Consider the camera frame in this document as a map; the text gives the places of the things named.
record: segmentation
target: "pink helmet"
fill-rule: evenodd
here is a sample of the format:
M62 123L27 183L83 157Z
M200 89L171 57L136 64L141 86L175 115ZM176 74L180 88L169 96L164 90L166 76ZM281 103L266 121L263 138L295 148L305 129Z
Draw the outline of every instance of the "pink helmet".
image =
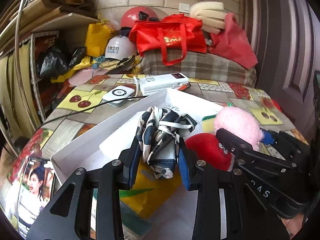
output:
M137 6L127 10L121 19L122 27L133 27L135 21L148 21L150 18L158 18L157 14L150 8Z

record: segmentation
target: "red plush toy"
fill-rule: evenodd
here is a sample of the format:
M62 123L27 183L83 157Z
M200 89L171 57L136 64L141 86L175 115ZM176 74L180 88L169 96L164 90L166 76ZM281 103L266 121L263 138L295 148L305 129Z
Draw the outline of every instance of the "red plush toy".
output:
M197 153L200 160L219 170L227 171L231 165L231 153L211 133L199 133L186 140L189 150Z

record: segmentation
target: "red bag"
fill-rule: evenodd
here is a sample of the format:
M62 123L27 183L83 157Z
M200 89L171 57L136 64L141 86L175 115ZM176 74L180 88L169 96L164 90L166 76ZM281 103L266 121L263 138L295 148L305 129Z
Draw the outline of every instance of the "red bag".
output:
M233 13L226 15L225 30L221 30L218 35L210 33L212 45L208 47L208 52L233 60L247 69L253 68L258 63L257 57L247 35L233 15Z
M151 49L161 49L164 65L171 66L182 61L187 50L206 53L206 44L201 30L202 21L173 14L161 22L136 21L129 40L137 44L141 56ZM167 47L181 49L182 57L168 61Z

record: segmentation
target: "shelf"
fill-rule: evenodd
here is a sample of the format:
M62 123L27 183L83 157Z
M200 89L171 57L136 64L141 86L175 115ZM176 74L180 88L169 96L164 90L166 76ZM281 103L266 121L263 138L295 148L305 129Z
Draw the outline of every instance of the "shelf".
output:
M79 25L89 25L90 23L99 22L98 19L87 17L81 14L69 13L64 16L58 17L51 21L48 21L42 24L39 27L36 27L32 32L44 32L49 30L62 30L70 29Z

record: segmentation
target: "white power bank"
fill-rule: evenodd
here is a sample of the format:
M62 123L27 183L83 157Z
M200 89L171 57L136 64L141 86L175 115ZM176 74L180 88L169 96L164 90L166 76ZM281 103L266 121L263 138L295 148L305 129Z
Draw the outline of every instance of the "white power bank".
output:
M142 95L148 96L164 88L180 87L188 81L189 79L182 73L145 77L140 79L140 90Z

